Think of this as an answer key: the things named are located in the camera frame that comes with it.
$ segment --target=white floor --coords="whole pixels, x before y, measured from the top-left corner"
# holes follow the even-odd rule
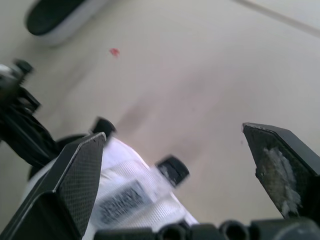
[[[191,177],[176,195],[198,221],[280,217],[255,177],[241,124],[290,129],[320,154],[319,38],[232,0],[113,0],[47,48],[24,29],[31,2],[0,2],[0,62],[36,68],[26,87],[55,138],[103,116],[147,163],[167,154],[185,162]],[[27,172],[2,143],[0,230]]]

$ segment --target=red spot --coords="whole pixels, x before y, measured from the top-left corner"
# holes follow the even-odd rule
[[[109,52],[115,57],[118,57],[118,55],[120,54],[120,51],[117,48],[111,48]]]

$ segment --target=barcode label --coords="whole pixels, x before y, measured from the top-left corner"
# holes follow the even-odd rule
[[[134,181],[130,186],[126,186],[100,202],[100,220],[104,225],[112,225],[150,203],[152,203],[151,199],[139,182]]]

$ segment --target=black rubber cap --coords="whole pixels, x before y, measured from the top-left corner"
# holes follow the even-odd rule
[[[189,170],[175,156],[167,156],[160,163],[156,164],[159,171],[168,179],[171,185],[175,188],[189,175]]]
[[[31,73],[34,68],[24,60],[16,59],[14,64],[23,72],[24,75]]]

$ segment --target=floor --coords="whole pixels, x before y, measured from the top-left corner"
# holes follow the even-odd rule
[[[320,154],[316,35],[235,0],[111,0],[48,48],[24,29],[32,1],[1,1],[0,62],[35,67],[26,87],[55,138],[105,117],[147,163],[174,154],[189,167],[176,195],[198,221],[280,217],[255,177],[241,124],[290,129]],[[2,230],[29,167],[0,148]]]

